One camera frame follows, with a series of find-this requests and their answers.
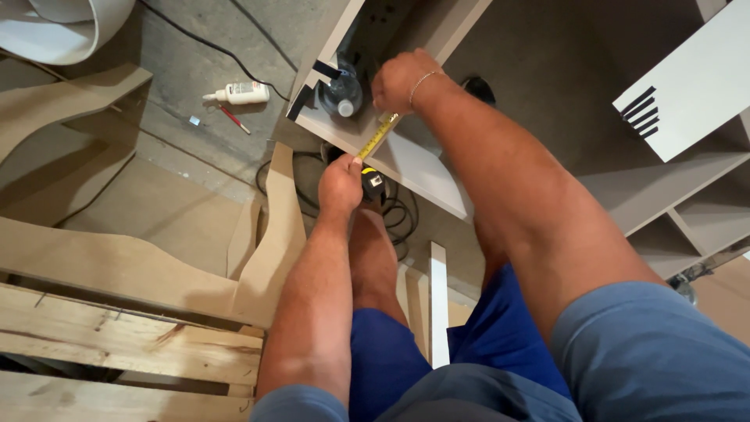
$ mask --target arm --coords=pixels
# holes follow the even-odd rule
[[[425,79],[410,104],[430,71],[441,74]],[[534,136],[465,93],[424,50],[386,62],[373,96],[383,110],[413,108],[437,137],[489,237],[502,242],[546,341],[560,313],[589,291],[625,280],[663,283]]]
[[[305,384],[349,402],[352,283],[347,229],[362,200],[362,163],[343,155],[318,187],[320,215],[286,277],[260,364],[256,400]]]

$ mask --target small square object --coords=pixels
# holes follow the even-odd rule
[[[370,179],[370,184],[375,187],[379,184],[383,183],[383,179],[380,178],[380,176],[375,176],[372,179]]]

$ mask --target white glue bottle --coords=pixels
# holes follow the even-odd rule
[[[265,103],[271,94],[266,85],[258,82],[229,83],[215,94],[204,95],[204,100],[228,101],[230,104]]]

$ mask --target black tape strip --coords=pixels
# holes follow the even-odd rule
[[[648,129],[648,127],[650,127],[652,125],[655,125],[658,121],[659,121],[659,118],[658,117],[654,117],[653,119],[649,120],[648,122],[646,122],[646,123],[642,124],[641,126],[637,127],[635,130],[640,133],[640,132],[645,131],[646,129]]]
[[[643,104],[639,105],[638,107],[634,108],[633,111],[626,114],[625,120],[630,120],[630,118],[634,117],[636,114],[640,113],[644,110],[644,108],[650,106],[651,104],[654,104],[654,97],[647,99]]]
[[[628,104],[627,107],[625,107],[624,109],[622,109],[622,111],[619,112],[619,114],[621,116],[624,116],[625,113],[629,112],[630,109],[632,109],[633,107],[637,106],[638,103],[640,103],[641,101],[643,101],[646,98],[648,98],[648,96],[651,95],[651,94],[653,94],[654,91],[656,91],[656,88],[654,88],[653,86],[650,87],[650,88],[648,88],[643,94],[639,95],[638,98],[634,99],[633,102],[631,102],[630,104]]]
[[[642,121],[648,119],[649,117],[653,116],[654,114],[657,114],[658,112],[659,112],[658,107],[654,107],[654,109],[651,110],[650,112],[648,112],[648,113],[642,115],[641,117],[638,117],[636,120],[633,120],[632,122],[630,122],[630,126],[635,127],[638,123],[641,123]]]
[[[653,128],[650,131],[646,132],[645,134],[642,134],[641,136],[642,136],[643,139],[646,139],[646,138],[648,138],[649,136],[655,134],[658,131],[659,131],[659,128]]]
[[[331,79],[338,79],[338,75],[341,74],[340,70],[334,69],[331,66],[328,66],[326,63],[321,62],[320,60],[315,61],[313,70],[320,74],[324,74]]]
[[[303,85],[302,89],[299,90],[299,95],[297,95],[297,98],[294,99],[294,103],[289,108],[289,112],[286,114],[286,117],[290,118],[292,121],[296,121],[297,116],[299,116],[299,112],[302,111],[302,107],[306,102],[308,102],[308,99],[310,99],[310,95],[312,93],[313,89],[311,87]]]

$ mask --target forearm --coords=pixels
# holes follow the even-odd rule
[[[502,240],[543,336],[568,304],[594,288],[660,281],[534,136],[447,77],[424,84],[415,109],[442,144],[476,214]]]
[[[349,401],[352,285],[349,216],[321,215],[289,272],[268,333],[257,399],[307,384]]]

